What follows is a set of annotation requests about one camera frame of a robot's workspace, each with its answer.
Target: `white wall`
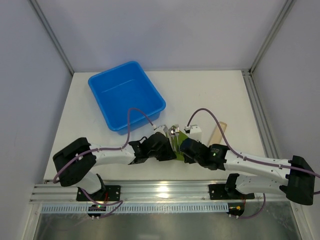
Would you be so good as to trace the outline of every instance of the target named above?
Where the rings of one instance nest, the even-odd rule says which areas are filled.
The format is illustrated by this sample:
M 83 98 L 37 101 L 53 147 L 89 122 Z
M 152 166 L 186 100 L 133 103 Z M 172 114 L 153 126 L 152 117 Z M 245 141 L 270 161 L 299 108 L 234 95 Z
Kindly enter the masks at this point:
M 27 0 L 0 7 L 0 232 L 20 239 L 71 75 Z
M 320 173 L 320 1 L 298 0 L 254 74 L 283 157 Z M 316 190 L 320 189 L 316 179 Z M 320 196 L 306 207 L 319 231 Z
M 285 0 L 38 0 L 76 72 L 249 68 Z

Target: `fork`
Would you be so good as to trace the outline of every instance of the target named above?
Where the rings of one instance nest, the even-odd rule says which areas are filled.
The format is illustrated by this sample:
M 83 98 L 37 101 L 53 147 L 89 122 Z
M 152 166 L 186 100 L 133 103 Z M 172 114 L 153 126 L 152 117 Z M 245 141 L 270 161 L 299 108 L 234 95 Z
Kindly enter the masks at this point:
M 180 133 L 179 124 L 174 125 L 174 127 L 175 127 L 174 136 L 176 137 L 176 150 L 177 150 L 178 153 L 180 153 L 180 147 L 179 147 L 179 133 Z
M 170 128 L 170 137 L 171 137 L 171 140 L 172 140 L 172 150 L 175 152 L 176 151 L 176 143 L 175 143 L 175 134 L 176 134 L 176 127 L 175 126 L 172 126 Z

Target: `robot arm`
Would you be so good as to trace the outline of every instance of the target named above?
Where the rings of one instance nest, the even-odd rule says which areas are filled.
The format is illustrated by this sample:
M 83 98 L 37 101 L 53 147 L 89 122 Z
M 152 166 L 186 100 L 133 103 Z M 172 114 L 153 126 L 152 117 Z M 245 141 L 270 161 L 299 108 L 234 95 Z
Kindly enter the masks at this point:
M 302 157 L 293 156 L 292 160 L 274 159 L 238 152 L 242 156 L 266 163 L 266 165 L 257 164 L 240 158 L 225 145 L 213 144 L 207 147 L 202 144 L 200 142 L 202 132 L 197 125 L 186 127 L 183 133 L 187 138 L 179 146 L 179 150 L 183 153 L 185 163 L 198 163 L 213 171 L 219 169 L 254 175 L 247 176 L 238 173 L 229 175 L 225 190 L 232 199 L 242 199 L 251 193 L 271 193 L 285 195 L 295 203 L 313 204 L 315 177 L 280 167 L 293 166 L 312 171 Z M 89 152 L 73 162 L 59 175 L 60 184 L 63 187 L 76 185 L 84 189 L 92 199 L 100 199 L 107 190 L 101 177 L 90 172 L 92 167 L 115 163 L 141 164 L 148 158 L 156 158 L 158 161 L 176 159 L 170 138 L 167 136 L 169 136 L 168 128 L 162 125 L 156 128 L 154 134 L 149 138 L 145 137 L 143 141 L 130 141 L 125 148 L 118 150 L 109 150 L 110 147 L 101 145 L 91 145 L 85 137 L 78 138 L 53 156 L 55 168 L 59 172 L 75 156 L 85 151 Z
M 183 141 L 180 151 L 184 153 L 186 163 L 198 163 L 210 170 L 220 169 L 256 175 L 230 174 L 226 182 L 226 191 L 233 198 L 241 199 L 249 193 L 271 193 L 285 195 L 298 204 L 313 204 L 315 176 L 283 167 L 293 166 L 313 172 L 300 156 L 293 156 L 292 159 L 274 159 L 237 151 L 242 156 L 264 163 L 257 164 L 240 158 L 225 145 L 213 144 L 207 147 L 190 138 Z

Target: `purple cable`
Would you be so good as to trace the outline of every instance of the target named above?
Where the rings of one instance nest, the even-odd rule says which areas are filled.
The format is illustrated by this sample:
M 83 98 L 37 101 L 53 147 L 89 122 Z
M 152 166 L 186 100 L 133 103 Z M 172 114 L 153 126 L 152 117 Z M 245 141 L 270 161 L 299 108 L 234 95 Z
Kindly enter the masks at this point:
M 211 117 L 213 117 L 214 121 L 216 122 L 216 125 L 218 126 L 220 132 L 221 132 L 221 135 L 222 135 L 222 138 L 225 142 L 225 144 L 228 146 L 228 148 L 230 149 L 231 152 L 233 152 L 236 156 L 238 156 L 239 158 L 242 158 L 243 160 L 248 160 L 249 162 L 252 162 L 252 163 L 255 163 L 255 164 L 261 164 L 261 165 L 265 165 L 265 166 L 271 166 L 271 167 L 276 167 L 276 168 L 283 168 L 283 169 L 291 169 L 291 170 L 296 170 L 296 171 L 300 171 L 300 172 L 303 172 L 303 173 L 306 173 L 306 174 L 310 174 L 310 175 L 313 175 L 317 178 L 320 179 L 320 174 L 318 173 L 315 173 L 313 171 L 310 171 L 310 170 L 306 170 L 306 169 L 302 169 L 302 168 L 299 168 L 299 167 L 295 167 L 295 166 L 287 166 L 287 165 L 282 165 L 282 164 L 275 164 L 275 163 L 269 163 L 269 162 L 263 162 L 263 161 L 258 161 L 258 160 L 255 160 L 255 159 L 252 159 L 252 158 L 249 158 L 249 157 L 246 157 L 246 156 L 242 156 L 241 154 L 239 154 L 238 152 L 236 152 L 229 144 L 227 138 L 226 138 L 226 135 L 218 121 L 218 119 L 216 118 L 216 116 L 207 108 L 199 108 L 198 110 L 196 110 L 192 116 L 190 117 L 190 120 L 187 124 L 187 126 L 190 125 L 192 119 L 194 118 L 194 116 L 200 112 L 200 111 L 206 111 L 207 113 L 209 113 L 211 115 Z M 320 194 L 320 190 L 319 191 L 315 191 L 313 193 L 314 195 L 317 195 L 317 194 Z
M 113 151 L 113 150 L 124 149 L 128 145 L 129 139 L 130 139 L 130 112 L 132 110 L 136 110 L 136 111 L 140 112 L 142 115 L 144 115 L 144 117 L 149 121 L 149 123 L 152 126 L 154 125 L 152 123 L 152 121 L 150 120 L 150 118 L 143 111 L 141 111 L 140 109 L 135 108 L 135 107 L 129 108 L 128 114 L 127 114 L 128 134 L 126 137 L 126 141 L 122 147 L 101 147 L 101 148 L 90 149 L 90 150 L 87 150 L 87 151 L 80 153 L 78 156 L 75 156 L 74 158 L 72 158 L 66 165 L 63 166 L 63 168 L 60 169 L 60 171 L 57 172 L 57 174 L 53 178 L 53 183 L 54 184 L 58 183 L 59 182 L 58 177 L 63 173 L 63 171 L 66 170 L 74 161 L 78 160 L 80 157 L 82 157 L 86 154 L 93 153 L 93 152 L 99 152 L 99 151 Z
M 90 200 L 90 202 L 93 202 L 93 203 L 96 204 L 96 205 L 100 205 L 100 206 L 104 206 L 104 207 L 109 207 L 109 206 L 113 206 L 113 205 L 118 204 L 118 206 L 116 206 L 116 207 L 115 207 L 114 209 L 112 209 L 110 212 L 108 212 L 107 214 L 104 214 L 104 215 L 100 216 L 100 217 L 99 217 L 100 219 L 103 219 L 103 218 L 106 218 L 106 217 L 110 216 L 111 214 L 113 214 L 113 213 L 124 203 L 124 201 L 122 201 L 122 200 L 116 201 L 116 202 L 113 202 L 113 203 L 99 203 L 99 202 L 93 200 L 93 199 L 89 196 L 89 194 L 88 194 L 85 190 L 83 190 L 82 188 L 81 188 L 81 191 L 82 191 L 83 194 L 86 196 L 86 198 Z
M 253 219 L 254 217 L 258 216 L 262 212 L 262 210 L 265 208 L 265 206 L 266 206 L 266 195 L 263 193 L 263 204 L 262 204 L 260 210 L 251 216 L 238 216 L 238 219 Z

